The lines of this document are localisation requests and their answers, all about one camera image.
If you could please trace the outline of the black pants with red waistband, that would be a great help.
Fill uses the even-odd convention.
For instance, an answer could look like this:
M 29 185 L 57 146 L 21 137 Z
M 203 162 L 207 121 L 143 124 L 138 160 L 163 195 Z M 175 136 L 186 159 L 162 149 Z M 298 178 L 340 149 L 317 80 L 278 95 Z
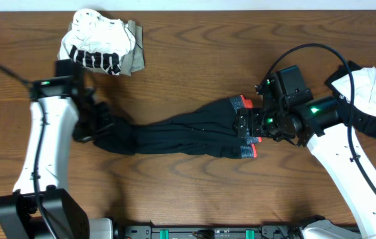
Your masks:
M 126 119 L 115 117 L 109 133 L 95 139 L 94 145 L 120 155 L 184 153 L 255 158 L 255 145 L 261 138 L 240 138 L 235 130 L 237 111 L 251 105 L 251 100 L 238 95 L 149 125 L 131 125 Z

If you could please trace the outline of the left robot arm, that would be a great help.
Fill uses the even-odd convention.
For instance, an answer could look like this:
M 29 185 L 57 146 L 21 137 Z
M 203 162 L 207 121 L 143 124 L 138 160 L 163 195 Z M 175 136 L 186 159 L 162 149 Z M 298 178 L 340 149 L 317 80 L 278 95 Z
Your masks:
M 22 171 L 12 193 L 0 196 L 0 226 L 6 238 L 114 237 L 109 218 L 90 219 L 68 192 L 68 159 L 73 141 L 85 143 L 112 123 L 85 69 L 57 60 L 51 78 L 29 81 L 0 65 L 0 71 L 28 91 L 31 131 Z

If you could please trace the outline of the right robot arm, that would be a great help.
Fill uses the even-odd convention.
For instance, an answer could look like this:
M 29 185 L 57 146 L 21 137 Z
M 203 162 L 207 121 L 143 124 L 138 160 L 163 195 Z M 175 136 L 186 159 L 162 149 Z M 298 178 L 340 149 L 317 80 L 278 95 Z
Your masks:
M 376 68 L 353 72 L 355 86 L 345 76 L 332 82 L 339 97 L 315 99 L 297 66 L 272 73 L 257 86 L 262 108 L 238 110 L 239 137 L 298 139 L 324 166 L 351 210 L 362 238 L 376 238 L 376 169 L 356 134 L 341 117 L 341 102 L 376 117 Z

